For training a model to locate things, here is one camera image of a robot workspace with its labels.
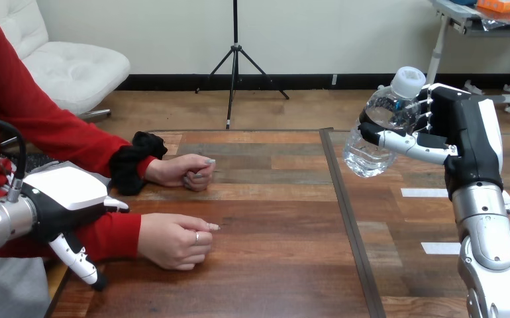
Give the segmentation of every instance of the robotic arm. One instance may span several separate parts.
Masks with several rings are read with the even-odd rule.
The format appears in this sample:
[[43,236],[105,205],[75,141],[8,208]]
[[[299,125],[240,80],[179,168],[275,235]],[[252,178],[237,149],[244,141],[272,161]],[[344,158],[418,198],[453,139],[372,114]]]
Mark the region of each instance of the robotic arm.
[[9,191],[0,198],[0,247],[30,235],[50,245],[58,258],[85,283],[102,290],[107,281],[74,235],[77,227],[92,223],[108,211],[129,212],[128,205],[107,196],[107,187],[93,176],[67,167],[31,174],[25,178],[25,143],[11,125],[20,144],[19,166]]
[[411,158],[444,165],[462,248],[458,272],[470,317],[510,317],[510,221],[503,200],[503,147],[493,102],[441,84],[426,86],[426,132],[406,134],[373,123],[363,138]]

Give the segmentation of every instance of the red sleeve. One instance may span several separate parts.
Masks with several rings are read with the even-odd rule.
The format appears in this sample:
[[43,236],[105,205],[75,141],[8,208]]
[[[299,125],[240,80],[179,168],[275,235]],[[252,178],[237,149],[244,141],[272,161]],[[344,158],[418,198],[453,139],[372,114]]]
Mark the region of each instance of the red sleeve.
[[129,144],[60,109],[34,82],[1,28],[0,119],[50,156],[106,177],[111,156]]
[[[92,260],[134,258],[138,254],[138,235],[142,215],[108,213],[98,221],[79,228],[76,236]],[[0,257],[57,258],[46,244],[28,237],[11,240],[0,248]]]
[[[35,84],[1,29],[0,119],[16,126],[49,155],[107,177],[110,176],[110,157],[128,144],[59,109]],[[139,165],[141,176],[152,160],[150,157]],[[140,220],[140,215],[109,213],[78,229],[76,234],[95,260],[136,256]],[[0,249],[0,257],[32,256],[52,256],[52,253],[48,246],[26,237]]]

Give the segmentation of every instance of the table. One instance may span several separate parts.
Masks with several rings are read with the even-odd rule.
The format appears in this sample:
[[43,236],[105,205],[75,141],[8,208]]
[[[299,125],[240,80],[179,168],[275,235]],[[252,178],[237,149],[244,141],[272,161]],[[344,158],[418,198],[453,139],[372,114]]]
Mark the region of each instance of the table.
[[436,16],[441,18],[442,25],[438,34],[438,40],[433,50],[433,56],[427,72],[427,83],[433,84],[438,65],[442,58],[446,31],[448,27],[457,30],[464,36],[472,37],[510,37],[510,28],[485,31],[481,24],[480,14],[472,8],[457,5],[450,0],[431,0],[436,9]]
[[[457,244],[451,204],[408,196],[440,192],[442,167],[400,157],[359,178],[342,161],[348,132],[330,129],[156,134],[168,158],[216,159],[214,184],[148,185],[125,201],[220,224],[213,252],[190,272],[104,263],[103,292],[68,273],[49,317],[467,317],[457,255],[426,250]],[[510,194],[509,134],[503,142]]]

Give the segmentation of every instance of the plastic bottle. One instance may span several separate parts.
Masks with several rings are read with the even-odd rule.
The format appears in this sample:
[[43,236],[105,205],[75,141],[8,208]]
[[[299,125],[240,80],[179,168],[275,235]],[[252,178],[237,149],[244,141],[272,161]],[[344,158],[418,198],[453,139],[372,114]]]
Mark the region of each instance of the plastic bottle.
[[412,133],[421,114],[417,96],[425,85],[425,75],[416,68],[400,68],[391,86],[375,92],[355,126],[350,130],[343,157],[347,166],[358,176],[377,176],[391,166],[397,154],[366,142],[358,126],[365,113],[375,123],[387,129],[405,129]]

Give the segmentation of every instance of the white leather chair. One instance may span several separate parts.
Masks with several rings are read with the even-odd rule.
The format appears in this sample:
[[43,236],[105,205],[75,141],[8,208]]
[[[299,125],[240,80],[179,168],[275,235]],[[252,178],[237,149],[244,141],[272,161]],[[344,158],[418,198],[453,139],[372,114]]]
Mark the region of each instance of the white leather chair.
[[82,118],[130,72],[130,62],[107,48],[49,42],[36,0],[0,0],[0,26],[38,86],[62,109]]

